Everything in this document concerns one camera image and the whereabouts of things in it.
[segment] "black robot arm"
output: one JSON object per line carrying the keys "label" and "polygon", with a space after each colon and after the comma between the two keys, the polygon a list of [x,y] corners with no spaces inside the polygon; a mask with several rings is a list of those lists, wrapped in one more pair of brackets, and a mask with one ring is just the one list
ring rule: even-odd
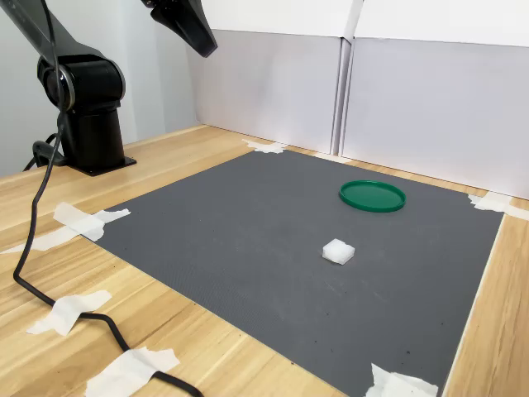
{"label": "black robot arm", "polygon": [[[181,36],[201,56],[209,56],[217,43],[207,24],[200,0],[141,0],[151,8],[153,19]],[[0,7],[41,55],[37,77],[50,101],[58,106],[58,86],[64,93],[62,145],[64,158],[57,165],[69,165],[88,175],[135,164],[125,157],[117,108],[125,95],[125,78],[116,63],[92,47],[78,43],[51,14],[55,50],[60,64],[57,84],[50,35],[40,2],[0,0]],[[36,142],[33,156],[46,165],[52,152],[49,144]]]}

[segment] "wooden table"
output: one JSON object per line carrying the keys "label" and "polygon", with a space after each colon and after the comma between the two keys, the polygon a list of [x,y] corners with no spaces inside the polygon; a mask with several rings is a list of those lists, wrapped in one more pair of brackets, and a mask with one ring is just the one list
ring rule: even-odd
{"label": "wooden table", "polygon": [[[126,146],[126,154],[138,164],[97,178],[54,168],[39,205],[37,235],[61,226],[52,218],[61,201],[95,213],[251,151],[243,137],[195,127]],[[486,193],[359,161],[348,164],[469,194]],[[0,179],[0,251],[26,240],[30,204],[42,176],[43,170],[32,170]],[[512,204],[529,209],[526,200],[516,198]],[[503,218],[450,373],[447,396],[529,395],[528,225],[521,219]],[[0,395],[82,395],[87,380],[122,352],[106,324],[94,321],[78,321],[67,337],[55,332],[26,334],[50,309],[13,281],[19,255],[0,256]],[[170,373],[206,396],[341,395],[82,237],[45,252],[32,251],[22,274],[55,299],[108,290],[112,299],[99,312],[116,321],[131,347],[173,348],[181,364]],[[138,394],[184,395],[158,380],[151,380]]]}

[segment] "green plastic lid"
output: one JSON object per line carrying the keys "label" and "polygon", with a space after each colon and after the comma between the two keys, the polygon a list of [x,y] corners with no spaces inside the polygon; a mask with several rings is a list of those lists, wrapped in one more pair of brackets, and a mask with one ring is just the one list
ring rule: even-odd
{"label": "green plastic lid", "polygon": [[376,180],[353,180],[340,188],[340,197],[350,206],[372,213],[391,213],[404,207],[401,189]]}

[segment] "masking tape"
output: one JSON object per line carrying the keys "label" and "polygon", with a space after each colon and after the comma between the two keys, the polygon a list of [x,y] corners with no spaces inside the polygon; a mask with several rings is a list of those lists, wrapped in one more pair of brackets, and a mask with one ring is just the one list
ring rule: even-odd
{"label": "masking tape", "polygon": [[469,199],[474,207],[481,210],[496,211],[497,213],[506,213],[515,218],[529,221],[529,211],[512,206],[511,196],[505,194],[488,192],[483,197],[469,194]]}
{"label": "masking tape", "polygon": [[367,390],[365,397],[436,397],[437,386],[419,378],[389,373],[371,364],[374,385]]}
{"label": "masking tape", "polygon": [[99,309],[111,297],[109,292],[101,290],[90,295],[71,295],[59,298],[51,308],[51,312],[28,328],[26,332],[36,335],[54,329],[59,335],[65,337],[81,313]]}
{"label": "masking tape", "polygon": [[286,143],[279,142],[265,144],[249,141],[247,139],[243,139],[243,141],[247,143],[246,146],[254,147],[254,151],[262,151],[263,153],[283,153],[284,148],[288,146]]}
{"label": "masking tape", "polygon": [[[70,204],[60,203],[55,210],[54,219],[63,223],[65,226],[35,238],[31,245],[31,249],[36,251],[47,251],[54,246],[59,246],[60,244],[70,241],[79,234],[83,234],[86,238],[96,242],[104,233],[103,225],[105,223],[113,222],[129,215],[130,213],[131,212],[128,209],[122,209],[121,211],[115,212],[103,210],[94,215],[89,215]],[[26,244],[24,243],[14,246],[13,248],[0,252],[0,254],[22,252],[25,245]]]}
{"label": "masking tape", "polygon": [[155,372],[167,372],[179,363],[173,349],[160,352],[151,352],[146,347],[127,350],[88,381],[84,395],[127,397],[146,385]]}
{"label": "masking tape", "polygon": [[348,163],[350,161],[350,159],[346,159],[345,157],[338,157],[337,155],[327,155],[325,153],[316,153],[313,157],[317,157],[318,159],[330,160],[342,164]]}

